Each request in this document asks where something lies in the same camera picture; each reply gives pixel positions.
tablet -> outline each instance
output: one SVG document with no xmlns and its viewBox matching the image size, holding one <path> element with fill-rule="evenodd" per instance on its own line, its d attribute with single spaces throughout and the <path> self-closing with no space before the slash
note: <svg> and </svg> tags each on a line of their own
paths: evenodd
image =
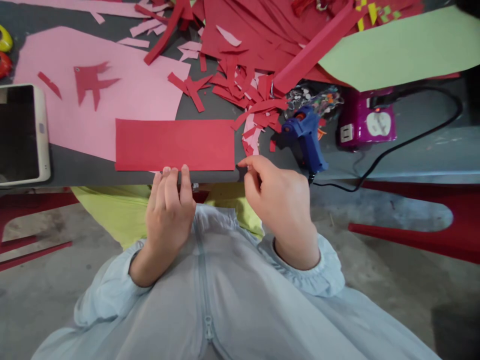
<svg viewBox="0 0 480 360">
<path fill-rule="evenodd" d="M 45 95 L 32 84 L 0 86 L 0 186 L 50 178 Z"/>
</svg>

gray floor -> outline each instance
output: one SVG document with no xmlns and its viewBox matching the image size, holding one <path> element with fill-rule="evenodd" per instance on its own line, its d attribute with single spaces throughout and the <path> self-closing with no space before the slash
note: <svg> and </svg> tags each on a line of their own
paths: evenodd
<svg viewBox="0 0 480 360">
<path fill-rule="evenodd" d="M 480 359 L 480 266 L 347 231 L 349 222 L 440 230 L 452 221 L 446 207 L 372 190 L 351 194 L 316 187 L 311 214 L 338 251 L 349 286 L 368 295 L 444 360 Z M 38 232 L 54 242 L 72 240 L 73 246 L 0 272 L 1 360 L 29 359 L 49 333 L 70 319 L 100 266 L 121 251 L 80 204 L 17 219 L 3 240 Z"/>
</svg>

black cable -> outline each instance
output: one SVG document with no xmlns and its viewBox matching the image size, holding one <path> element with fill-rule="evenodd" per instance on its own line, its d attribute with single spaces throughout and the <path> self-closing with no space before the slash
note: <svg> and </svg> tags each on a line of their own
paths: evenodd
<svg viewBox="0 0 480 360">
<path fill-rule="evenodd" d="M 462 113 L 464 112 L 464 106 L 462 104 L 462 100 L 460 100 L 460 98 L 456 95 L 453 95 L 450 91 L 448 90 L 445 90 L 443 88 L 440 88 L 440 87 L 432 87 L 432 86 L 418 86 L 418 87 L 414 87 L 414 88 L 411 88 L 411 89 L 407 89 L 407 90 L 404 90 L 404 91 L 400 91 L 397 95 L 395 95 L 394 97 L 392 97 L 392 102 L 395 102 L 395 101 L 398 101 L 402 98 L 405 98 L 407 96 L 410 96 L 410 95 L 413 95 L 413 94 L 417 94 L 417 93 L 420 93 L 420 92 L 423 92 L 423 91 L 436 91 L 436 92 L 439 92 L 439 93 L 442 93 L 444 95 L 446 95 L 447 97 L 449 97 L 456 105 L 456 110 L 455 110 L 455 114 L 449 118 L 447 121 L 445 121 L 444 123 L 428 130 L 428 131 L 425 131 L 424 133 L 421 133 L 420 135 L 417 135 L 415 137 L 412 137 L 410 140 L 407 140 L 405 142 L 402 142 L 401 144 L 398 144 L 397 146 L 394 146 L 384 152 L 382 152 L 376 159 L 375 161 L 373 162 L 373 164 L 370 166 L 370 168 L 366 171 L 365 174 L 363 174 L 363 176 L 360 178 L 360 180 L 358 181 L 358 184 L 355 186 L 354 189 L 348 189 L 346 187 L 343 187 L 343 186 L 340 186 L 340 185 L 337 185 L 337 184 L 334 184 L 334 183 L 326 183 L 326 184 L 319 184 L 319 183 L 316 183 L 316 182 L 312 182 L 312 184 L 314 185 L 317 185 L 319 187 L 324 187 L 324 186 L 333 186 L 335 188 L 338 188 L 338 189 L 342 189 L 346 192 L 349 192 L 349 193 L 354 193 L 356 192 L 358 189 L 360 189 L 364 183 L 364 181 L 367 179 L 367 177 L 375 170 L 375 168 L 377 167 L 377 165 L 380 163 L 380 161 L 382 161 L 382 159 L 384 157 L 386 157 L 388 154 L 394 152 L 395 150 L 398 150 L 400 148 L 403 148 L 404 146 L 408 145 L 408 144 L 411 144 L 421 138 L 424 138 L 430 134 L 433 134 L 434 132 L 437 132 L 438 130 L 440 129 L 443 129 L 444 127 L 450 125 L 451 123 L 453 123 L 455 120 L 457 120 L 461 115 Z"/>
</svg>

red chair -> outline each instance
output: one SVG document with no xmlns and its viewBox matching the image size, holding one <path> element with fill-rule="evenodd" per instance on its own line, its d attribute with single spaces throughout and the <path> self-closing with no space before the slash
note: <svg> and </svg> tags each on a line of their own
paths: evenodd
<svg viewBox="0 0 480 360">
<path fill-rule="evenodd" d="M 71 192 L 19 194 L 0 197 L 0 255 L 37 242 L 35 235 L 2 242 L 5 225 L 7 225 L 10 220 L 25 215 L 61 208 L 78 202 L 75 195 Z M 0 272 L 70 246 L 72 246 L 71 241 L 34 251 L 27 255 L 0 261 Z"/>
<path fill-rule="evenodd" d="M 480 264 L 480 185 L 366 181 L 362 187 L 444 204 L 453 221 L 448 228 L 434 232 L 350 223 L 351 232 Z"/>
</svg>

blue glue gun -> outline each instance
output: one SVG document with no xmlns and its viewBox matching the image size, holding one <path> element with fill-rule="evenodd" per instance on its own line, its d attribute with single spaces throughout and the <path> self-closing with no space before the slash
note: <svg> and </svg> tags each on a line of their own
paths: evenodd
<svg viewBox="0 0 480 360">
<path fill-rule="evenodd" d="M 290 145 L 298 140 L 303 162 L 310 175 L 329 168 L 329 164 L 325 161 L 320 150 L 319 120 L 320 116 L 314 111 L 314 108 L 305 105 L 281 126 L 281 133 Z"/>
</svg>

